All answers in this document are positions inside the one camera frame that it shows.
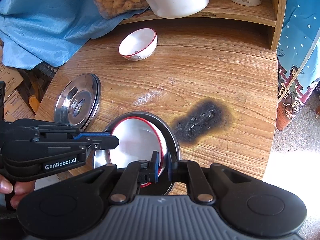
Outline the person's left hand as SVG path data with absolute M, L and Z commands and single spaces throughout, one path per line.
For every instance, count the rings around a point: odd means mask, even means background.
M 15 185 L 12 185 L 10 181 L 7 180 L 4 176 L 1 176 L 1 194 L 9 195 L 14 193 L 10 199 L 10 205 L 16 209 L 19 205 L 19 202 L 29 193 L 33 192 L 35 189 L 35 181 L 29 182 L 16 182 Z

